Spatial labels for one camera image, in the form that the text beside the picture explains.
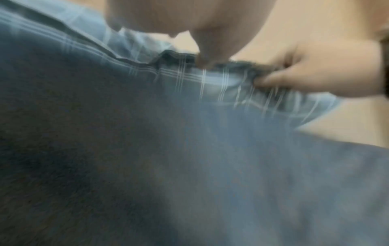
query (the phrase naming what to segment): dark sleeve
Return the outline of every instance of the dark sleeve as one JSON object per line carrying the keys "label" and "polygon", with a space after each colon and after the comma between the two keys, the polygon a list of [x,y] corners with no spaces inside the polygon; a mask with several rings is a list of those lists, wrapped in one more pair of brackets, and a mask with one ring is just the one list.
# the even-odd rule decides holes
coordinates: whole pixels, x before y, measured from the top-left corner
{"label": "dark sleeve", "polygon": [[385,69],[385,95],[389,98],[389,39],[385,39],[381,43]]}

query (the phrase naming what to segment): blurry background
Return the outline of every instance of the blurry background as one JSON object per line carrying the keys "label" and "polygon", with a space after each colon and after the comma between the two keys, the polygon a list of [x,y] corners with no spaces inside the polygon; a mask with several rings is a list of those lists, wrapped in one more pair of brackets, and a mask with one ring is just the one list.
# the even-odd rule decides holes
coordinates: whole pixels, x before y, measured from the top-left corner
{"label": "blurry background", "polygon": [[[72,1],[99,11],[104,9],[104,0]],[[388,17],[389,0],[278,0],[261,32],[235,59],[265,63],[303,39],[372,38],[382,31]],[[188,33],[171,41],[180,49],[197,51]],[[345,100],[339,109],[304,130],[333,139],[389,147],[389,100]]]}

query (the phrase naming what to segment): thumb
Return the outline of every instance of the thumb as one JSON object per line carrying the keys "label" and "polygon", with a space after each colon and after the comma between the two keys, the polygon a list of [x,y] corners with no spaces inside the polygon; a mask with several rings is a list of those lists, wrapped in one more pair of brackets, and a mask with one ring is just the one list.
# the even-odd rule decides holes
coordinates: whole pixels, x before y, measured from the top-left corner
{"label": "thumb", "polygon": [[272,72],[265,77],[257,77],[254,80],[256,87],[299,87],[303,79],[303,68],[300,64],[293,65],[289,68]]}

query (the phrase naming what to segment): plaid pattern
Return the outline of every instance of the plaid pattern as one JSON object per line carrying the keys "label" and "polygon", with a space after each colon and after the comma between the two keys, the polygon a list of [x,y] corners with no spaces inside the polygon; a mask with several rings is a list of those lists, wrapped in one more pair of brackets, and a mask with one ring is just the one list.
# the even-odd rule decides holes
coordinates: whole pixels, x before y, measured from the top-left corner
{"label": "plaid pattern", "polygon": [[256,76],[274,67],[230,62],[210,71],[195,67],[194,55],[147,34],[111,31],[103,17],[85,6],[57,0],[2,0],[0,33],[28,39],[44,49],[87,56],[102,66],[113,66],[131,76],[152,76],[171,93],[185,93],[205,103],[246,107],[264,118],[280,118],[297,127],[329,112],[340,100],[328,93],[302,94],[286,89],[258,90]]}

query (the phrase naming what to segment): hand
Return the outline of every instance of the hand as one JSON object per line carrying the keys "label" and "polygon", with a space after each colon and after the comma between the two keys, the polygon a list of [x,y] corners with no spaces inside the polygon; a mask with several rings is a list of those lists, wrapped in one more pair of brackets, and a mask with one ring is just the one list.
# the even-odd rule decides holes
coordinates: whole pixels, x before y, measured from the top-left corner
{"label": "hand", "polygon": [[330,92],[343,97],[373,96],[385,90],[381,45],[375,41],[300,43],[272,63],[286,69],[256,78],[255,86]]}

